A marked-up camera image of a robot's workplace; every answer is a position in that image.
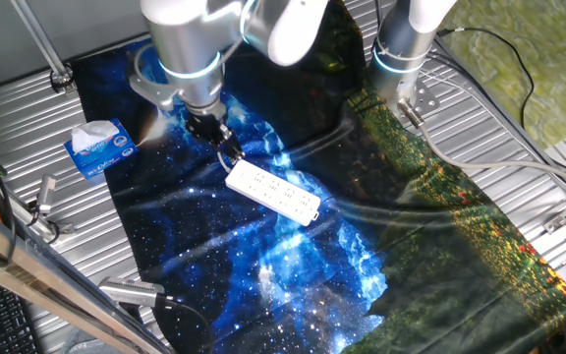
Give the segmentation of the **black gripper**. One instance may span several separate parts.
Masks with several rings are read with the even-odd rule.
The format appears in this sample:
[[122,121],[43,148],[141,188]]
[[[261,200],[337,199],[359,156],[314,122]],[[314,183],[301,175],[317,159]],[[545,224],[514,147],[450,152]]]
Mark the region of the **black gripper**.
[[190,113],[186,126],[194,137],[212,145],[221,162],[234,164],[243,159],[245,153],[235,133],[225,125],[225,118],[225,115],[218,118],[212,114]]

